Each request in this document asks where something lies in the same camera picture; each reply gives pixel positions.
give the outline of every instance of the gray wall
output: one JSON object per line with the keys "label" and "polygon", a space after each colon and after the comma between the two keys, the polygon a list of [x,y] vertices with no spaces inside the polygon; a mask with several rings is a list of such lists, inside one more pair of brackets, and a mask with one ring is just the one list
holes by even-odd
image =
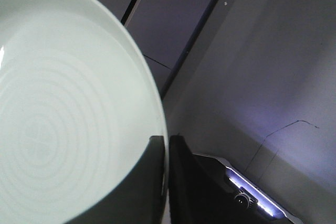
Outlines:
{"label": "gray wall", "polygon": [[170,134],[336,223],[335,42],[336,0],[220,0],[164,100]]}

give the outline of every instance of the white plate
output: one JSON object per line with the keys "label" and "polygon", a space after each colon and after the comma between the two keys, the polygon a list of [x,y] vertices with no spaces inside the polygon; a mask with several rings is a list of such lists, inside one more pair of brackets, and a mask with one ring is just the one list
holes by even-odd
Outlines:
{"label": "white plate", "polygon": [[0,0],[0,60],[0,223],[67,221],[167,141],[139,49],[96,0]]}

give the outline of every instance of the concentric rings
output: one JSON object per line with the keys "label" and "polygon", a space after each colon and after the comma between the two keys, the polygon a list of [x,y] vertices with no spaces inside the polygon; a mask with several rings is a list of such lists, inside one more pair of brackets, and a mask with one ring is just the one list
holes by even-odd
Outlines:
{"label": "concentric rings", "polygon": [[6,120],[0,139],[11,140],[2,141],[2,197],[13,213],[50,215],[87,195],[93,202],[101,197],[92,193],[118,158],[109,155],[117,134],[111,123],[117,122],[107,114],[102,85],[81,61],[53,50],[34,51],[28,59],[1,69],[0,115]]}

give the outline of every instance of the blue light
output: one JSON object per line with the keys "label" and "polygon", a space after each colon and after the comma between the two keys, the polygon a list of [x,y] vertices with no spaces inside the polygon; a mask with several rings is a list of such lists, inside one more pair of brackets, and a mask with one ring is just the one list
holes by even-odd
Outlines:
{"label": "blue light", "polygon": [[267,214],[277,219],[285,217],[285,213],[263,192],[261,192],[256,186],[254,186],[248,179],[237,173],[230,167],[227,168],[227,176],[229,180],[238,188],[243,187],[256,199],[258,199],[258,206]]}

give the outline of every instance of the wall crack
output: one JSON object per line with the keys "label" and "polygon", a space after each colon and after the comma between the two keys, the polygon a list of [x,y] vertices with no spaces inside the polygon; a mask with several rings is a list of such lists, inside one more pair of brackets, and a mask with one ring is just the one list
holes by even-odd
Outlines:
{"label": "wall crack", "polygon": [[316,125],[314,125],[314,124],[312,124],[312,123],[310,123],[310,122],[308,122],[308,121],[306,121],[306,120],[296,120],[295,122],[292,122],[292,123],[290,123],[290,124],[287,124],[286,126],[280,128],[280,129],[278,129],[278,130],[276,130],[276,131],[271,132],[270,134],[268,134],[268,135],[264,138],[264,140],[263,140],[263,142],[260,144],[260,146],[259,146],[257,152],[254,154],[254,156],[252,157],[251,161],[250,161],[250,162],[248,163],[248,165],[246,166],[245,171],[250,167],[251,163],[253,162],[253,160],[255,159],[255,157],[257,156],[257,154],[259,153],[261,147],[264,145],[264,143],[265,143],[265,141],[266,141],[266,139],[267,139],[268,137],[270,137],[270,136],[272,136],[273,134],[275,134],[275,133],[277,133],[277,132],[279,132],[279,131],[281,131],[281,130],[283,130],[283,129],[289,127],[289,126],[292,126],[293,124],[296,124],[296,123],[307,123],[307,124],[309,124],[309,125],[311,125],[311,126],[317,128],[317,129],[320,128],[320,127],[318,127],[318,126],[316,126]]}

